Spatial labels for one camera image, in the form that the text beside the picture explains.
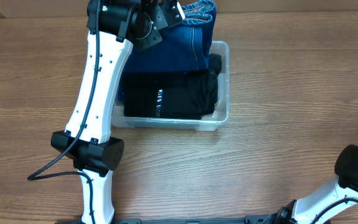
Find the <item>blue denim jeans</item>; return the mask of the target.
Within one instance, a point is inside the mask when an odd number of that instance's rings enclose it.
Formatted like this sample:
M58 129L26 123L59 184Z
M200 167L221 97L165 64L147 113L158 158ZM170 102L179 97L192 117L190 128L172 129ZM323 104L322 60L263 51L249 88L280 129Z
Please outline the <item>blue denim jeans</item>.
M200 0L182 7L185 19L160 31L162 41L127 59L125 72L170 73L206 70L216 20L213 0Z

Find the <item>black garment with tape strip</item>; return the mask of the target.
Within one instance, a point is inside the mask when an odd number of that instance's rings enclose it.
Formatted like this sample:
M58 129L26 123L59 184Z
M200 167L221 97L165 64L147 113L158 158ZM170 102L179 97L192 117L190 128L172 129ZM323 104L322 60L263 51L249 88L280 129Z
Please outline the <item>black garment with tape strip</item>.
M124 116L140 118L201 119L186 88L127 87Z

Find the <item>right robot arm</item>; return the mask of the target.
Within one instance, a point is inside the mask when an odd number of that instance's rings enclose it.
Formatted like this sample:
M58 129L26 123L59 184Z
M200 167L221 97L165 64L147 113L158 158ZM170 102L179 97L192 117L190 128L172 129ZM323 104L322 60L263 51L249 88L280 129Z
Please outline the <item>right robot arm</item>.
M358 204L358 146L346 146L337 158L334 176L307 197L294 200L264 223L328 223Z

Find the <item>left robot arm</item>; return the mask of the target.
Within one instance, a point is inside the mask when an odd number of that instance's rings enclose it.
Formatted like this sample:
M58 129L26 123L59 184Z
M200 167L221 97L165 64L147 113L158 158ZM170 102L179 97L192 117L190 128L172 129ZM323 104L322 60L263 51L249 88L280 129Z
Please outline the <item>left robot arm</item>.
M114 223L112 174L124 141L111 136L111 120L119 82L133 49L161 42L160 30L181 22L178 1L90 1L87 7L88 51L75 109L51 145L73 161L81 178L80 223Z

